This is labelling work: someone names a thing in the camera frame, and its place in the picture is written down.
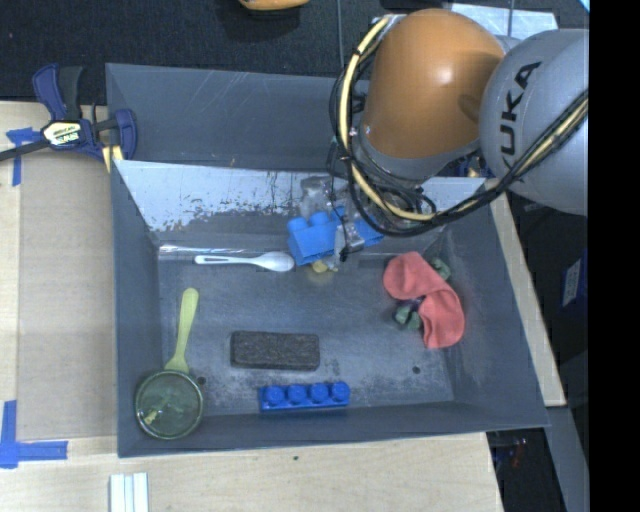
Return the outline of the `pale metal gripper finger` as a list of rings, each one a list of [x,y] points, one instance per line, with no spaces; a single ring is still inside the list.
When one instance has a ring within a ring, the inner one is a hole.
[[[299,211],[302,216],[311,216],[319,211],[330,212],[346,193],[345,182],[329,176],[305,178],[300,186],[302,198]]]
[[[364,239],[352,221],[340,222],[337,229],[337,257],[339,262],[345,262],[348,257],[364,248]]]

